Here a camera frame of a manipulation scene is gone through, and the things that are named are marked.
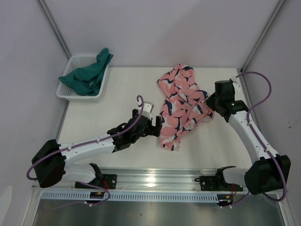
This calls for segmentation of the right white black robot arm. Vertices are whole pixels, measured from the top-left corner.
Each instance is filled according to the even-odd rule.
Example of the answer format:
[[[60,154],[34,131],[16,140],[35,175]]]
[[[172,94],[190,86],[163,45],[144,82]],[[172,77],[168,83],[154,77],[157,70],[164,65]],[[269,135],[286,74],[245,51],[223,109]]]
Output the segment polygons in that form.
[[[215,186],[225,190],[231,184],[246,187],[253,195],[283,190],[291,166],[287,155],[280,155],[253,123],[250,110],[242,100],[235,99],[231,80],[215,82],[214,93],[206,100],[207,106],[218,113],[235,130],[250,156],[249,169],[223,167],[215,177]]]

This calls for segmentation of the pink shark print shorts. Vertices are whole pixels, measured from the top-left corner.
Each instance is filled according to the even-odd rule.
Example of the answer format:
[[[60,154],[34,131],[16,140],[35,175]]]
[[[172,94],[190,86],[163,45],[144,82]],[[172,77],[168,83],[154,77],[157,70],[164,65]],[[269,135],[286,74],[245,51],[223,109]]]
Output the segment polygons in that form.
[[[210,122],[215,113],[205,103],[208,92],[201,90],[191,66],[178,64],[157,80],[165,95],[160,111],[162,129],[160,146],[169,151],[180,150],[181,138],[202,121]]]

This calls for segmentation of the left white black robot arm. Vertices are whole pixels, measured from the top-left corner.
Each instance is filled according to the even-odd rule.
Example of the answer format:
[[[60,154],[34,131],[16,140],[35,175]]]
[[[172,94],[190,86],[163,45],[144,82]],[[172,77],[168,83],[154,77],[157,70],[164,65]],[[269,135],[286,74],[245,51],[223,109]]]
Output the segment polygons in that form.
[[[100,154],[112,154],[129,148],[138,139],[147,136],[159,137],[162,128],[160,116],[156,123],[152,118],[132,111],[132,118],[94,139],[69,144],[59,144],[55,139],[47,141],[32,158],[35,180],[41,188],[48,188],[59,182],[75,182],[76,188],[98,188],[104,175],[95,163],[77,164],[86,158]]]

